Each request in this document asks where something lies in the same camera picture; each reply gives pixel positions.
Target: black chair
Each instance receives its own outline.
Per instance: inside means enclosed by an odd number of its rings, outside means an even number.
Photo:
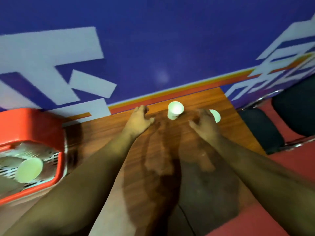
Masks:
[[[257,108],[266,98],[272,97],[274,110],[290,129],[304,136],[286,143],[267,115]],[[278,90],[238,110],[252,134],[266,153],[292,150],[315,140],[315,75],[291,86]]]

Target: red carpet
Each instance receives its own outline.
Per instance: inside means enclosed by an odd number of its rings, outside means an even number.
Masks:
[[[301,136],[293,132],[272,108],[270,101],[260,107],[276,125],[286,141]],[[315,142],[307,143],[289,152],[279,152],[269,157],[283,166],[315,181]],[[260,204],[250,206],[236,218],[227,222],[207,236],[288,236],[281,226]]]

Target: wood grain surface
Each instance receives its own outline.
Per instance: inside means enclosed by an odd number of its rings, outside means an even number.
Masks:
[[[183,103],[176,120],[171,101]],[[205,235],[255,201],[230,167],[188,125],[215,109],[228,139],[265,155],[220,88],[149,106],[155,123],[133,144],[90,235]],[[79,163],[119,133],[131,111],[66,128]]]

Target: person's left hand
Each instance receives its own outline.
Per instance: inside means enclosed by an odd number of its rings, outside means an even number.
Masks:
[[[145,114],[148,111],[149,108],[147,106],[141,105],[140,107],[136,107],[126,123],[124,131],[135,138],[140,136],[154,123],[154,118],[145,119]]]

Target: black cable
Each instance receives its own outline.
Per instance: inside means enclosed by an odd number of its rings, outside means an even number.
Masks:
[[[186,221],[187,221],[187,223],[188,223],[188,226],[190,227],[190,230],[192,231],[192,233],[194,234],[194,236],[196,236],[194,230],[192,229],[192,226],[191,226],[190,222],[188,221],[187,215],[185,214],[183,208],[182,208],[179,204],[178,204],[178,207],[179,207],[180,210],[183,212],[183,215],[184,215],[184,217],[185,217],[185,219],[186,219]]]

